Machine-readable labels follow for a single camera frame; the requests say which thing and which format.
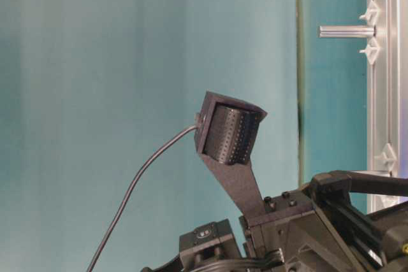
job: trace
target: black mechanical part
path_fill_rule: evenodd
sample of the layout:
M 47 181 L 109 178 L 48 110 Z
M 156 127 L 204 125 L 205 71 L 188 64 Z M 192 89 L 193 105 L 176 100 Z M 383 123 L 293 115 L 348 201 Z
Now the black mechanical part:
M 144 267 L 141 272 L 181 272 L 183 270 L 183 264 L 181 263 L 180 256 L 177 255 L 168 263 L 162 265 L 157 269 L 150 269 L 149 267 Z
M 180 237 L 180 260 L 187 271 L 221 259 L 239 259 L 230 222 L 226 219 L 197 227 Z
M 405 255 L 408 206 L 400 204 L 366 216 L 351 205 L 348 192 L 406 196 L 408 180 L 332 171 L 316 175 L 309 186 L 309 193 L 328 214 L 347 244 L 357 249 L 373 267 L 379 265 L 370 252 L 381 259 L 382 265 Z
M 231 111 L 236 116 L 235 120 L 226 118 Z M 197 118 L 199 128 L 194 135 L 197 153 L 216 152 L 221 143 L 226 143 L 221 136 L 225 133 L 228 135 L 228 130 L 232 127 L 232 130 L 235 131 L 231 135 L 232 144 L 238 142 L 239 139 L 250 140 L 247 142 L 247 146 L 240 145 L 240 148 L 248 149 L 248 155 L 250 155 L 256 137 L 256 129 L 265 117 L 266 111 L 254 104 L 214 92 L 207 92 Z M 211 148 L 210 145 L 206 146 L 209 140 L 215 145 L 215 148 Z
M 197 117 L 197 153 L 246 218 L 265 214 L 250 159 L 265 116 L 251 103 L 207 92 Z
M 332 171 L 262 200 L 249 155 L 265 116 L 207 92 L 194 135 L 197 153 L 243 213 L 247 258 L 223 220 L 181 236 L 178 259 L 160 272 L 174 272 L 177 261 L 183 272 L 408 272 L 408 204 L 364 215 L 349 195 L 408 196 L 408 180 Z
M 247 164 L 260 117 L 259 112 L 216 105 L 203 153 L 221 164 Z

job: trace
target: screw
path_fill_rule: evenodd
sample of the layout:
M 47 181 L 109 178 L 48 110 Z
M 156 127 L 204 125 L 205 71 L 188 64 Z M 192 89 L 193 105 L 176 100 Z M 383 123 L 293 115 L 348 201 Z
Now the screw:
M 269 203 L 269 207 L 270 207 L 270 209 L 271 209 L 272 211 L 275 211 L 275 210 L 276 210 L 276 202 L 270 202 L 270 203 Z
M 404 253 L 405 255 L 408 255 L 408 243 L 402 246 L 402 253 Z
M 290 197 L 290 193 L 289 193 L 289 191 L 285 191 L 285 192 L 283 192 L 282 193 L 282 197 L 284 198 L 284 199 L 287 199 L 288 197 Z

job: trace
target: white plastic clip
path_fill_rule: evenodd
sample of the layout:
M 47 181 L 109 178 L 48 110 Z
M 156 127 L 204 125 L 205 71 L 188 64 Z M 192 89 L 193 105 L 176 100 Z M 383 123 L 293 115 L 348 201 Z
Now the white plastic clip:
M 374 159 L 381 162 L 390 173 L 393 170 L 394 164 L 397 161 L 397 155 L 395 154 L 393 147 L 387 143 L 382 152 L 379 155 L 374 156 Z
M 360 19 L 366 20 L 368 25 L 375 25 L 379 15 L 379 8 L 375 2 L 370 1 L 367 11 L 360 16 Z
M 379 51 L 380 46 L 378 45 L 377 40 L 375 38 L 371 38 L 370 41 L 368 41 L 365 49 L 360 50 L 360 53 L 365 54 L 367 56 L 368 62 L 373 65 L 375 63 L 375 60 L 377 60 L 378 58 Z

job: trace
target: black wire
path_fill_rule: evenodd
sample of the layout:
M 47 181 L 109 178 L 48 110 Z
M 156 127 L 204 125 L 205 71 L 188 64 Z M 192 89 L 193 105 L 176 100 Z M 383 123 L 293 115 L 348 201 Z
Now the black wire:
M 91 260 L 91 263 L 89 264 L 87 268 L 87 272 L 91 272 L 94 269 L 94 266 L 96 264 L 96 261 L 98 260 L 99 256 L 101 255 L 101 252 L 103 248 L 106 245 L 106 242 L 109 239 L 109 236 L 111 235 L 113 229 L 116 226 L 116 223 L 119 221 L 120 216 L 122 215 L 123 210 L 125 209 L 126 203 L 128 203 L 128 200 L 130 198 L 130 195 L 135 188 L 136 183 L 142 176 L 142 174 L 145 172 L 145 170 L 152 164 L 152 162 L 157 159 L 164 151 L 169 149 L 176 141 L 178 141 L 181 137 L 186 135 L 188 132 L 191 132 L 193 130 L 197 129 L 196 125 L 192 125 L 191 127 L 185 128 L 183 131 L 179 132 L 176 136 L 174 136 L 171 140 L 169 140 L 167 143 L 165 143 L 159 150 L 154 152 L 152 156 L 143 164 L 143 166 L 139 169 L 135 177 L 133 178 L 132 182 L 130 183 L 129 188 L 127 189 L 125 196 L 122 200 L 122 203 L 119 206 L 119 209 L 116 212 L 115 217 L 113 218 L 112 222 L 109 225 L 108 230 L 106 231 L 105 235 L 103 236 L 103 239 L 101 243 L 98 246 L 98 249 L 96 249 L 96 252 L 94 254 L 94 257 Z
M 191 272 L 225 272 L 246 269 L 266 270 L 281 266 L 282 264 L 284 264 L 282 250 L 278 249 L 269 253 L 264 259 L 222 259 L 193 269 Z

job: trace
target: teal wall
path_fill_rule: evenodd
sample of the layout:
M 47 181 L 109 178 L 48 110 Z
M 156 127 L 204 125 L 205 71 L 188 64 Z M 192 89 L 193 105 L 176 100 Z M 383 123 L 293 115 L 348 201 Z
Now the teal wall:
M 295 0 L 0 0 L 0 270 L 84 271 L 129 181 L 207 89 L 269 112 L 263 195 L 296 188 Z M 96 271 L 139 271 L 238 210 L 189 135 L 146 172 Z
M 300 157 L 303 182 L 367 169 L 365 39 L 317 38 L 320 25 L 363 24 L 367 0 L 298 0 Z M 366 208 L 365 196 L 354 197 Z

